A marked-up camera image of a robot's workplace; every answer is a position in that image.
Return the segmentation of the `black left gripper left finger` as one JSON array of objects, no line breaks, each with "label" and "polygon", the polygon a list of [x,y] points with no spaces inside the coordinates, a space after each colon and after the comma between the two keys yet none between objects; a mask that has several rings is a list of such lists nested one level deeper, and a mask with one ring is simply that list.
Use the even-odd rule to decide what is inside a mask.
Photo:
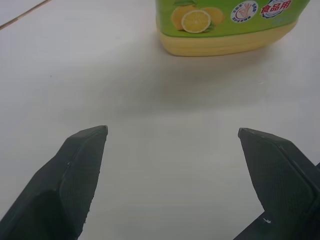
[{"label": "black left gripper left finger", "polygon": [[98,184],[108,127],[69,136],[0,220],[0,240],[78,240]]}]

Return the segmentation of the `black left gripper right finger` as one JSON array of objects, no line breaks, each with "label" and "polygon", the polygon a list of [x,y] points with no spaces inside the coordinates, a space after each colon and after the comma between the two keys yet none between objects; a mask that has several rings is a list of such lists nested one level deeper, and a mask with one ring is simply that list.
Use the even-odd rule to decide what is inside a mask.
[{"label": "black left gripper right finger", "polygon": [[234,240],[320,240],[320,163],[270,133],[240,128],[238,137],[263,213]]}]

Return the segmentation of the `yellow lemon detergent bottle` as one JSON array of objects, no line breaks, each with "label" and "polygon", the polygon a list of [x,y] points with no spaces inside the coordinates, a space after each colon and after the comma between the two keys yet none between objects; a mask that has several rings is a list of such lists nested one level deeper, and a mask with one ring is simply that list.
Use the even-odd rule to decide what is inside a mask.
[{"label": "yellow lemon detergent bottle", "polygon": [[271,45],[290,32],[310,0],[155,0],[168,53],[208,57]]}]

